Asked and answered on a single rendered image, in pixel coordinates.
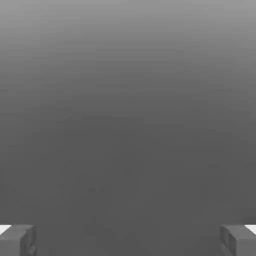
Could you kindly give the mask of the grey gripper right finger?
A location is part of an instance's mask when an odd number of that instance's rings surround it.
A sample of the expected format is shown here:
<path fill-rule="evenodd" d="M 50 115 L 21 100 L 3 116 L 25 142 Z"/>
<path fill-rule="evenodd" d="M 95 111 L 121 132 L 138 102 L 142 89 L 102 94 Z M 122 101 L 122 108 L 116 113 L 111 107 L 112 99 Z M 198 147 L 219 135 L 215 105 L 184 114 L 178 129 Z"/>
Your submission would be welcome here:
<path fill-rule="evenodd" d="M 256 256 L 256 224 L 221 225 L 221 256 Z"/>

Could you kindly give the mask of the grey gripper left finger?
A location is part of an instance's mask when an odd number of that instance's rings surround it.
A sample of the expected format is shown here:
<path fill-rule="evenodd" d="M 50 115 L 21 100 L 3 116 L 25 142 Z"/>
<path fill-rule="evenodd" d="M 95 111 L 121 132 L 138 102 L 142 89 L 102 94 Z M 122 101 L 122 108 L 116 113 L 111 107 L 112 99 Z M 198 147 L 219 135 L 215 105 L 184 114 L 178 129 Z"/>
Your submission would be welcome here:
<path fill-rule="evenodd" d="M 0 256 L 38 256 L 37 226 L 1 224 Z"/>

